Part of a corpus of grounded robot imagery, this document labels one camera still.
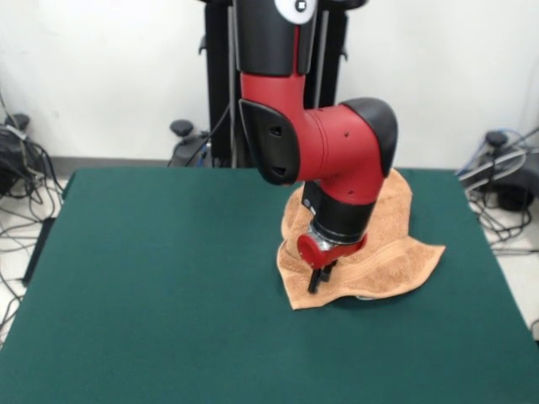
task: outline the green felt surface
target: green felt surface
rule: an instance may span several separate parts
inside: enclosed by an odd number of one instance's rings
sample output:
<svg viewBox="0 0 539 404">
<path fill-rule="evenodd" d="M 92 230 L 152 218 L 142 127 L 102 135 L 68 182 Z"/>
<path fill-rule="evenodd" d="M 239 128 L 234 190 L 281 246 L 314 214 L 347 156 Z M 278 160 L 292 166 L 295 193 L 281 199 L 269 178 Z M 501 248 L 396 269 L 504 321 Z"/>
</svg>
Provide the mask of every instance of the green felt surface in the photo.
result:
<svg viewBox="0 0 539 404">
<path fill-rule="evenodd" d="M 275 266 L 291 189 L 78 172 L 0 352 L 0 402 L 539 403 L 539 351 L 459 184 L 403 174 L 412 235 L 447 245 L 428 283 L 293 311 Z"/>
</svg>

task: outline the electrical wire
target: electrical wire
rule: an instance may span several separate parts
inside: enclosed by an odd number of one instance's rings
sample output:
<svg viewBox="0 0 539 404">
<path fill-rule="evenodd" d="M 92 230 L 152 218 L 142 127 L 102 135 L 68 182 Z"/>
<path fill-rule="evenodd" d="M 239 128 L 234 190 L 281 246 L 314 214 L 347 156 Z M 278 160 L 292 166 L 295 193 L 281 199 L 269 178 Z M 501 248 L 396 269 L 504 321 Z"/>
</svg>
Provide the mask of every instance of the electrical wire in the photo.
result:
<svg viewBox="0 0 539 404">
<path fill-rule="evenodd" d="M 528 139 L 530 139 L 531 137 L 533 137 L 533 136 L 535 136 L 537 134 L 539 134 L 539 126 L 537 126 L 535 129 L 528 132 L 526 135 L 522 136 L 522 138 L 520 138 L 518 141 L 514 141 L 514 142 L 510 143 L 509 145 L 505 146 L 502 149 L 502 152 L 506 152 L 506 151 L 512 149 L 514 146 L 518 146 L 523 141 L 527 141 Z"/>
<path fill-rule="evenodd" d="M 6 116 L 11 120 L 11 122 L 13 122 L 13 124 L 15 125 L 15 127 L 17 129 L 20 129 L 19 128 L 19 122 L 17 122 L 17 120 L 15 120 L 13 118 L 13 116 L 9 113 L 9 109 L 8 109 L 8 106 L 6 105 L 6 102 L 4 101 L 3 99 L 3 93 L 2 93 L 2 85 L 0 85 L 0 105 L 2 105 L 2 109 L 3 109 L 3 112 L 6 114 Z"/>
<path fill-rule="evenodd" d="M 493 251 L 497 257 L 524 257 L 539 254 L 537 248 L 493 248 Z"/>
<path fill-rule="evenodd" d="M 508 154 L 505 154 L 505 155 L 503 155 L 501 157 L 496 158 L 493 162 L 486 162 L 486 163 L 482 164 L 481 166 L 475 168 L 474 170 L 459 176 L 458 179 L 460 179 L 461 181 L 464 181 L 465 179 L 469 179 L 469 178 L 474 177 L 475 175 L 477 175 L 479 173 L 482 173 L 482 172 L 488 170 L 494 164 L 499 165 L 502 162 L 508 162 L 508 161 L 514 160 L 514 159 L 516 159 L 518 157 L 525 156 L 526 154 L 533 154 L 533 153 L 536 153 L 536 152 L 539 152 L 539 149 L 531 149 L 531 150 L 520 149 L 518 151 L 513 151 L 511 153 L 508 153 Z"/>
<path fill-rule="evenodd" d="M 487 183 L 492 183 L 493 181 L 498 181 L 502 178 L 505 178 L 505 177 L 509 177 L 511 174 L 514 174 L 516 173 L 517 171 L 519 171 L 521 168 L 524 167 L 524 164 L 526 164 L 526 154 L 522 155 L 521 158 L 520 158 L 520 162 L 518 164 L 515 164 L 514 167 L 502 172 L 502 173 L 499 173 L 499 174 L 495 174 L 492 178 L 489 178 L 489 179 L 482 179 L 480 181 L 477 181 L 476 183 L 473 183 L 472 185 L 468 185 L 466 187 L 466 192 L 471 192 L 473 191 L 474 189 L 477 189 L 477 188 L 480 188 L 484 185 L 486 185 Z"/>
<path fill-rule="evenodd" d="M 190 157 L 190 159 L 184 164 L 184 167 L 188 167 L 193 160 L 196 158 L 196 156 L 204 149 L 204 147 L 207 146 L 208 142 L 211 140 L 211 138 L 215 135 L 215 133 L 219 130 L 219 128 L 222 126 L 223 122 L 225 121 L 225 118 L 228 115 L 228 112 L 230 111 L 230 104 L 225 108 L 224 112 L 221 115 L 221 118 L 217 121 L 217 124 L 214 126 L 214 128 L 211 130 L 210 134 L 204 139 L 203 143 L 196 149 L 195 153 Z M 173 155 L 170 157 L 170 160 L 168 161 L 167 167 L 172 166 L 172 162 L 174 160 L 174 157 L 176 156 L 176 152 L 178 149 L 183 146 L 182 143 L 179 143 L 176 145 L 176 147 L 173 150 Z"/>
<path fill-rule="evenodd" d="M 0 210 L 1 210 L 2 212 L 5 212 L 5 213 L 9 214 L 9 215 L 17 216 L 17 217 L 20 217 L 21 219 L 25 219 L 25 220 L 27 220 L 27 221 L 33 221 L 33 222 L 36 222 L 35 219 L 33 219 L 33 218 L 31 218 L 31 217 L 29 217 L 29 216 L 27 216 L 27 215 L 21 215 L 20 213 L 13 212 L 12 210 L 8 210 L 8 209 L 6 209 L 6 208 L 3 208 L 2 206 L 0 206 Z"/>
<path fill-rule="evenodd" d="M 460 176 L 466 172 L 470 168 L 470 166 L 477 160 L 479 157 L 479 154 L 481 154 L 481 151 L 487 144 L 487 141 L 483 140 L 481 144 L 479 145 L 478 149 L 473 153 L 472 157 L 470 157 L 470 160 L 462 167 L 459 171 L 456 172 L 456 176 Z"/>
</svg>

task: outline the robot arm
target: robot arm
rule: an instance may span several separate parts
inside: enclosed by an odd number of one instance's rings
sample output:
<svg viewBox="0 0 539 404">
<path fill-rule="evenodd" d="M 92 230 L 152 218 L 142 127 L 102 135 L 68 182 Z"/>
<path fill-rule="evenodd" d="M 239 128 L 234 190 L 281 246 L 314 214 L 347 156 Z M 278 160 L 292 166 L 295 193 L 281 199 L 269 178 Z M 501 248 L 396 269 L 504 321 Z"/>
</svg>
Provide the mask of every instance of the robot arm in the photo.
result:
<svg viewBox="0 0 539 404">
<path fill-rule="evenodd" d="M 314 219 L 298 240 L 313 269 L 309 290 L 366 228 L 397 145 L 392 109 L 375 98 L 305 110 L 317 0 L 234 0 L 240 109 L 253 159 L 273 184 L 308 183 Z"/>
</svg>

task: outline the towel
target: towel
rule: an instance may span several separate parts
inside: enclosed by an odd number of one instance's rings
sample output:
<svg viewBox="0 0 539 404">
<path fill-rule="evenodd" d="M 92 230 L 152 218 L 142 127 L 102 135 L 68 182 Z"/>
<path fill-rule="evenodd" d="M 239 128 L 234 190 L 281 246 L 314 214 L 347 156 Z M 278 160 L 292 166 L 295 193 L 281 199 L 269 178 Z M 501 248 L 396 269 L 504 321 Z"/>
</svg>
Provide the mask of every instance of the towel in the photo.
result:
<svg viewBox="0 0 539 404">
<path fill-rule="evenodd" d="M 345 296 L 383 299 L 402 295 L 423 285 L 435 270 L 444 246 L 419 242 L 408 234 L 412 190 L 392 170 L 367 228 L 367 244 L 359 252 L 341 258 L 328 283 L 321 282 L 314 295 L 307 291 L 312 269 L 297 251 L 297 238 L 312 220 L 302 205 L 302 188 L 289 198 L 281 233 L 284 241 L 277 253 L 277 267 L 292 309 L 325 306 Z"/>
</svg>

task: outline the black cable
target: black cable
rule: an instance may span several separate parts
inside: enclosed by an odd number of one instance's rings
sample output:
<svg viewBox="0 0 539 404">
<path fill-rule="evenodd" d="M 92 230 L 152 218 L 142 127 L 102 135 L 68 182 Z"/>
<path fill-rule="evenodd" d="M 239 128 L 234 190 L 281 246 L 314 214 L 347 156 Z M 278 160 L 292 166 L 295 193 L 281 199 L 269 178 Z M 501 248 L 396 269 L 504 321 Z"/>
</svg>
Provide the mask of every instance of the black cable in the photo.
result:
<svg viewBox="0 0 539 404">
<path fill-rule="evenodd" d="M 4 327 L 6 327 L 6 325 L 13 320 L 13 318 L 15 316 L 17 316 L 17 312 L 19 311 L 19 308 L 20 308 L 20 303 L 22 301 L 24 296 L 18 296 L 16 295 L 11 301 L 9 301 L 8 303 L 8 308 L 6 309 L 6 312 L 4 313 L 3 315 L 3 319 L 2 321 L 0 322 L 0 332 L 3 330 Z M 15 311 L 13 313 L 11 313 L 11 315 L 9 314 L 9 312 L 11 311 L 11 305 L 17 301 L 19 303 L 19 307 L 17 307 L 15 309 Z"/>
<path fill-rule="evenodd" d="M 491 247 L 500 244 L 502 242 L 507 242 L 514 238 L 517 238 L 522 234 L 527 226 L 531 224 L 532 216 L 530 210 L 526 207 L 526 201 L 528 199 L 529 190 L 525 189 L 525 195 L 523 199 L 523 205 L 521 209 L 521 218 L 520 224 L 516 226 L 505 226 L 496 220 L 492 215 L 490 215 L 487 210 L 489 209 L 499 209 L 497 205 L 489 205 L 489 200 L 494 191 L 494 175 L 496 172 L 496 161 L 493 157 L 492 167 L 489 172 L 488 182 L 480 188 L 480 197 L 476 198 L 474 194 L 469 196 L 469 202 L 474 206 L 478 211 L 474 211 L 476 217 L 478 218 L 479 224 L 485 231 L 490 231 L 495 234 L 497 240 L 491 242 Z"/>
<path fill-rule="evenodd" d="M 2 206 L 0 206 L 0 210 L 3 211 L 3 212 L 8 213 L 8 214 L 10 214 L 10 215 L 20 217 L 21 219 L 25 219 L 25 220 L 27 220 L 27 221 L 33 221 L 33 222 L 36 222 L 35 219 L 32 219 L 32 218 L 29 217 L 29 216 L 21 215 L 20 213 L 13 212 L 12 210 L 8 210 L 8 209 L 6 209 L 6 208 L 3 208 Z"/>
<path fill-rule="evenodd" d="M 493 248 L 494 253 L 498 257 L 503 256 L 526 256 L 526 255 L 534 255 L 539 254 L 539 249 L 526 249 L 526 248 Z"/>
<path fill-rule="evenodd" d="M 23 229 L 25 227 L 30 227 L 30 226 L 34 226 L 34 225 L 38 225 L 38 224 L 41 224 L 41 222 L 36 221 L 36 222 L 33 222 L 33 223 L 25 223 L 23 225 L 16 225 L 16 226 L 8 227 L 8 228 L 0 231 L 0 237 L 3 236 L 4 234 L 8 233 L 11 230 Z"/>
<path fill-rule="evenodd" d="M 539 134 L 539 126 L 537 126 L 534 130 L 528 132 L 526 135 L 522 136 L 522 137 L 519 138 L 518 140 L 513 141 L 513 142 L 510 143 L 509 145 L 505 146 L 505 147 L 502 149 L 502 152 L 508 151 L 509 149 L 513 148 L 514 146 L 519 145 L 519 144 L 522 143 L 523 141 L 526 141 L 526 140 L 530 139 L 532 136 L 537 135 L 537 134 Z"/>
<path fill-rule="evenodd" d="M 9 285 L 8 281 L 3 277 L 3 274 L 2 274 L 2 270 L 0 270 L 0 281 L 2 281 L 3 285 L 8 289 L 9 293 L 11 293 L 11 295 L 13 297 L 17 297 L 18 295 L 15 293 L 15 291 L 11 288 L 11 286 Z"/>
<path fill-rule="evenodd" d="M 200 147 L 198 147 L 195 151 L 195 153 L 193 153 L 193 156 L 191 156 L 191 158 L 185 163 L 184 167 L 188 167 L 191 162 L 193 162 L 193 160 L 195 159 L 195 157 L 200 153 L 200 151 L 208 144 L 208 142 L 211 140 L 211 138 L 215 135 L 215 133 L 219 130 L 219 128 L 222 126 L 223 122 L 225 121 L 225 118 L 227 117 L 228 115 L 228 112 L 230 111 L 230 104 L 225 108 L 224 112 L 222 113 L 221 115 L 221 118 L 219 118 L 219 121 L 217 122 L 217 124 L 215 125 L 215 127 L 211 130 L 210 134 L 207 136 L 207 138 L 205 139 L 205 141 L 200 145 Z M 173 155 L 172 157 L 170 157 L 170 160 L 168 161 L 168 164 L 167 164 L 167 167 L 170 167 L 172 165 L 172 161 L 174 159 L 174 157 L 176 156 L 176 152 L 178 151 L 178 149 L 182 146 L 181 143 L 179 143 L 173 150 Z"/>
</svg>

